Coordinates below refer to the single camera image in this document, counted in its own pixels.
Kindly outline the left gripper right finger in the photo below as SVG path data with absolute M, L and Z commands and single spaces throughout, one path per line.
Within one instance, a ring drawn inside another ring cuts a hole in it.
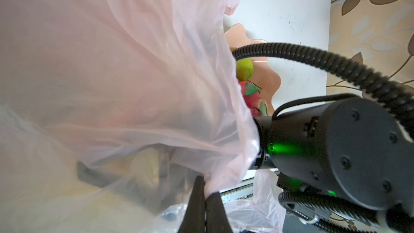
M 206 233 L 232 233 L 233 230 L 227 219 L 222 198 L 219 192 L 211 194 L 205 203 Z

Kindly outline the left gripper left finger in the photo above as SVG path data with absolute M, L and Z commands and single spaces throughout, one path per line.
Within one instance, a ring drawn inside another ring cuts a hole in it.
M 205 231 L 204 178 L 198 176 L 193 185 L 189 203 L 178 233 L 203 233 Z

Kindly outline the pink dragon fruit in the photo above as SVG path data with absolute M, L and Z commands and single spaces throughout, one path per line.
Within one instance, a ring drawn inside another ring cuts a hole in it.
M 260 94 L 260 88 L 248 81 L 239 81 L 241 93 L 253 117 L 268 116 L 267 102 Z

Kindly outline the pink plastic bag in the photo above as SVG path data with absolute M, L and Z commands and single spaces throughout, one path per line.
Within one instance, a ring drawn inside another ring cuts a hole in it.
M 240 0 L 1 0 L 1 232 L 176 232 L 259 135 L 223 21 Z

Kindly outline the green apple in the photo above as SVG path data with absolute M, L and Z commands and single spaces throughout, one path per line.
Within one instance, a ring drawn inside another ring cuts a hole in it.
M 236 61 L 236 77 L 240 81 L 248 81 L 254 72 L 253 62 L 250 58 Z

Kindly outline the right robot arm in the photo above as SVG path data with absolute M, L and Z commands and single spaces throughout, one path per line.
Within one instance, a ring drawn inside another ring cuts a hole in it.
M 275 57 L 334 74 L 370 96 L 310 97 L 255 119 L 262 168 L 279 169 L 278 200 L 303 222 L 345 233 L 328 211 L 391 233 L 414 230 L 414 95 L 352 59 L 309 46 L 259 43 L 232 52 L 236 60 Z

